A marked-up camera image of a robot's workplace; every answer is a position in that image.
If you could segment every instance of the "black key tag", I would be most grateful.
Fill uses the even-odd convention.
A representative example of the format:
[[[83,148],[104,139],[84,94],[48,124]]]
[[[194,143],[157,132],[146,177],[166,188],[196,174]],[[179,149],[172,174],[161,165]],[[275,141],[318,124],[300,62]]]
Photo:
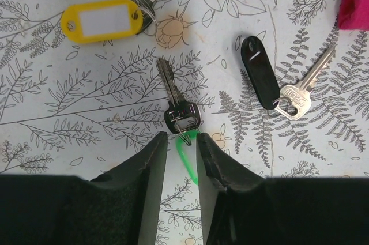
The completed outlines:
[[[246,38],[241,57],[261,105],[267,110],[275,109],[278,104],[273,103],[281,95],[280,88],[261,40],[256,36]]]

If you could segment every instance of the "white label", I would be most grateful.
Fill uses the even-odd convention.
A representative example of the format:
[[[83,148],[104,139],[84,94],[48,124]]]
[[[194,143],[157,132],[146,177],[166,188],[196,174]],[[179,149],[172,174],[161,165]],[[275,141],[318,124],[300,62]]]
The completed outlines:
[[[126,5],[87,10],[79,13],[84,36],[97,36],[131,30]]]

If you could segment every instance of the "yellow key tag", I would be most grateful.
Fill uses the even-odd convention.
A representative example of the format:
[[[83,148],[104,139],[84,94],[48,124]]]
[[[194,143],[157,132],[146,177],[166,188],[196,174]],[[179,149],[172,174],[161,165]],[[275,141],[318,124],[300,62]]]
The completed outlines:
[[[142,12],[132,0],[104,0],[67,8],[61,27],[70,40],[91,43],[133,36],[143,22]]]

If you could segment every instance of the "black object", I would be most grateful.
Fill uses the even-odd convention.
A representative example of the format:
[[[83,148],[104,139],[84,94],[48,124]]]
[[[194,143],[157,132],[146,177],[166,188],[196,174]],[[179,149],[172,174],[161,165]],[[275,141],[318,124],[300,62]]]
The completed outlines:
[[[0,176],[0,244],[155,244],[167,133],[90,182]]]
[[[246,38],[241,46],[241,58],[263,108],[273,110],[273,102],[281,95],[276,76],[264,46],[256,36]]]
[[[179,121],[187,120],[189,123],[184,129],[176,128]],[[201,124],[201,112],[195,103],[183,101],[178,105],[173,105],[169,101],[169,109],[164,113],[164,121],[172,134],[180,134],[182,131],[189,131],[199,128]]]
[[[0,176],[1,245],[154,245],[167,134],[91,182]],[[204,245],[369,244],[368,179],[264,179],[197,135]]]
[[[369,244],[368,179],[264,179],[197,135],[204,245]]]

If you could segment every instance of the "black key head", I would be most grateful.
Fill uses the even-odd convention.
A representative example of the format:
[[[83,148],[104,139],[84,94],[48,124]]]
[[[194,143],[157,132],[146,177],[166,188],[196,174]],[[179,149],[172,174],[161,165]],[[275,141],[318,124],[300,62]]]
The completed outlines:
[[[187,120],[190,123],[185,127],[178,129],[176,123],[179,121]],[[164,113],[164,121],[167,127],[173,134],[184,133],[189,130],[199,128],[201,124],[201,113],[200,109],[195,103],[182,101],[178,105],[174,106],[169,102],[169,109]]]

